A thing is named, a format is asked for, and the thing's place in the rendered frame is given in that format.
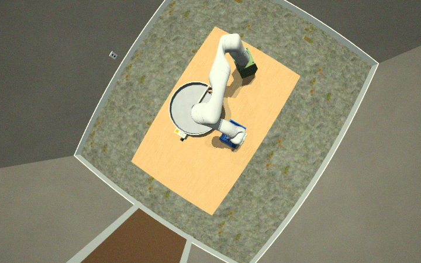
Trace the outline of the blue crate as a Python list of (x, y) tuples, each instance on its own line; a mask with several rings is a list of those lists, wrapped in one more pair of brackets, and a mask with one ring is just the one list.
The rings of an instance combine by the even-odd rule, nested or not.
[[(240, 127), (243, 127), (244, 129), (246, 129), (244, 126), (242, 126), (241, 124), (235, 122), (234, 120), (229, 120), (229, 121), (231, 123), (233, 123), (235, 126), (240, 126)], [(232, 142), (229, 142), (227, 138), (228, 138), (228, 136), (225, 137), (225, 135), (222, 134), (220, 136), (219, 140), (222, 141), (222, 142), (224, 142), (224, 143), (226, 143), (226, 144), (228, 144), (229, 146), (231, 146), (233, 148), (236, 148), (237, 144), (233, 144)]]

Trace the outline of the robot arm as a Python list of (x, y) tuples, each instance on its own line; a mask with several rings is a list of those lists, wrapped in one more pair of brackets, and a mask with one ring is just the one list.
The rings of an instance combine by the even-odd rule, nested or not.
[(247, 136), (246, 130), (220, 118), (223, 98), (231, 72), (230, 65), (224, 56), (226, 53), (229, 53), (241, 66), (248, 64), (250, 60), (249, 53), (247, 49), (245, 51), (238, 34), (223, 35), (220, 38), (216, 57), (209, 73), (209, 83), (212, 88), (211, 98), (209, 102), (194, 105), (191, 116), (195, 123), (213, 128), (228, 136), (233, 144), (241, 145)]

